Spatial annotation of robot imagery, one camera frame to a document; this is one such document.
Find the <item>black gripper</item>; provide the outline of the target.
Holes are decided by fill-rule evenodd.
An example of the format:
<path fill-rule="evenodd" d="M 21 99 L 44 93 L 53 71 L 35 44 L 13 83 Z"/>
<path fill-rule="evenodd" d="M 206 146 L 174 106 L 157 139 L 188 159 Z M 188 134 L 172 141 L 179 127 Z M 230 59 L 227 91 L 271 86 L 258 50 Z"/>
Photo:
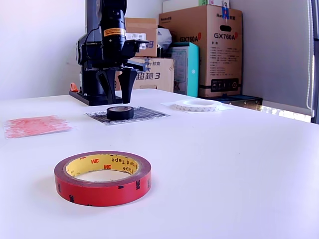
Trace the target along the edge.
<path fill-rule="evenodd" d="M 83 44 L 83 67 L 86 71 L 101 70 L 96 73 L 96 79 L 102 86 L 109 105 L 116 103 L 115 70 L 125 70 L 118 76 L 122 92 L 122 102 L 123 104 L 131 102 L 133 85 L 138 74 L 137 71 L 144 71 L 146 69 L 144 63 L 132 60 L 139 52 L 141 44 L 142 42 L 125 42 L 121 51 L 105 48 L 101 42 L 87 42 Z"/>

